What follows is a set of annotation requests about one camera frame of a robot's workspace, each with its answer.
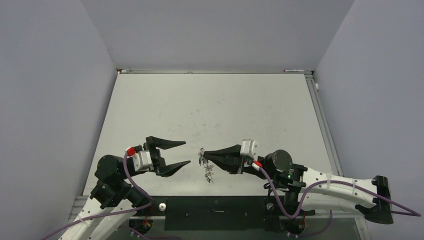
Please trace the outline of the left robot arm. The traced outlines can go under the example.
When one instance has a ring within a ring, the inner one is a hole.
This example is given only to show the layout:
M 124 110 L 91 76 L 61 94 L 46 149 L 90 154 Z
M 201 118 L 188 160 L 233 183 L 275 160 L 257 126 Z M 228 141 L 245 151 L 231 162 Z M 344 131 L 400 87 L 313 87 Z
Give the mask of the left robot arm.
M 62 228 L 62 240 L 105 239 L 129 217 L 143 215 L 153 206 L 154 199 L 133 180 L 147 172 L 167 178 L 189 161 L 167 165 L 161 150 L 186 144 L 148 136 L 142 145 L 130 146 L 123 157 L 104 155 L 97 163 L 97 178 L 85 205 L 75 220 Z

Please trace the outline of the metal key organizer plate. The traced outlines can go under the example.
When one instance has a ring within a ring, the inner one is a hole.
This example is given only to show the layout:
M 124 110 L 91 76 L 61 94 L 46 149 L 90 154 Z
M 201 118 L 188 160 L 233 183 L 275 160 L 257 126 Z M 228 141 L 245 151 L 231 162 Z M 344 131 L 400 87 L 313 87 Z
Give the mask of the metal key organizer plate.
M 204 177 L 206 181 L 210 184 L 214 184 L 212 175 L 214 174 L 213 168 L 215 166 L 213 164 L 209 164 L 209 161 L 204 157 L 205 152 L 206 151 L 204 148 L 200 148 L 198 153 L 198 156 L 199 156 L 198 162 L 199 162 L 199 165 L 204 168 L 204 171 L 205 171 Z

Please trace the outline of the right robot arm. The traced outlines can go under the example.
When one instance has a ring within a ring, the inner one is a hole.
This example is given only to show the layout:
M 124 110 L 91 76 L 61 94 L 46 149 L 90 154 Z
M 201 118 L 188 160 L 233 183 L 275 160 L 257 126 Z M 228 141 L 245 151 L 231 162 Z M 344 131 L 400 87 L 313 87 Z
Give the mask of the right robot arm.
M 256 148 L 255 141 L 245 140 L 219 150 L 201 149 L 199 163 L 212 162 L 229 174 L 246 173 L 267 180 L 265 189 L 283 192 L 283 197 L 275 199 L 285 216 L 296 216 L 300 211 L 336 210 L 361 214 L 377 224 L 393 224 L 387 177 L 355 179 L 333 175 L 293 163 L 283 149 L 260 156 Z

